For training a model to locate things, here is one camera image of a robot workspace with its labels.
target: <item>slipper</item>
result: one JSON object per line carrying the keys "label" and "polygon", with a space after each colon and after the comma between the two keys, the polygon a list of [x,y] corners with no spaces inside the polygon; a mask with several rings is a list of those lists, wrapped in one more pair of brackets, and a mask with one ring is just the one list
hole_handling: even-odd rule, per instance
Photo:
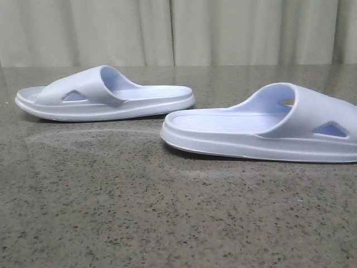
{"label": "slipper", "polygon": [[161,137],[198,154],[299,162],[357,161],[357,107],[290,83],[230,108],[166,116]]}
{"label": "slipper", "polygon": [[164,114],[192,106],[188,87],[138,85],[110,66],[98,66],[46,87],[20,90],[15,102],[26,112],[57,121],[106,121]]}

